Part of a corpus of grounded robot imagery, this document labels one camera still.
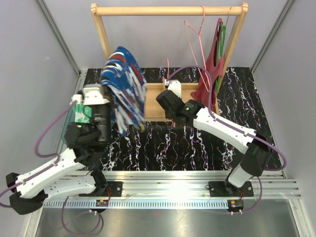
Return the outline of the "blue patterned trousers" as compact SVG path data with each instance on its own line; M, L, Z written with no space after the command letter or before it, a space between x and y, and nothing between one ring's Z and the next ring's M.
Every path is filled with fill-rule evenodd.
M111 91L120 135L124 136L130 125L144 130L147 81L127 48L119 46L110 55L101 70L99 83Z

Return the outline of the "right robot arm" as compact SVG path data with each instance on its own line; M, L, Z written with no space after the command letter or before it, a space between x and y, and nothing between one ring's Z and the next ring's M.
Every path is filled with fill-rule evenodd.
M196 100L182 101L173 91L167 89L156 97L164 109L167 119L179 125L187 125L208 132L234 146L244 158L229 173L220 189L229 197L244 194L243 185L253 176L260 177L271 157L266 138L251 128L229 121L209 111Z

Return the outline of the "green tie-dye trousers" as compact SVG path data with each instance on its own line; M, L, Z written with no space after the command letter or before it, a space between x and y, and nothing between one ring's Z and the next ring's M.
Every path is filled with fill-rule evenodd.
M92 108L83 104L76 104L67 116L69 122L90 123Z

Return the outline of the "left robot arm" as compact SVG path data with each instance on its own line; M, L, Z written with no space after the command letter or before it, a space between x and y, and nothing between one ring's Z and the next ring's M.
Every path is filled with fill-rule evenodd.
M97 197L108 192L108 182L101 170L95 169L86 177L62 180L68 172L95 165L102 156L102 146L107 145L111 134L111 108L107 104L92 105L89 123L71 122L64 139L67 148L52 153L53 158L25 174L10 173L6 176L7 189L12 194L9 204L1 204L20 215L32 213L51 200L79 195Z

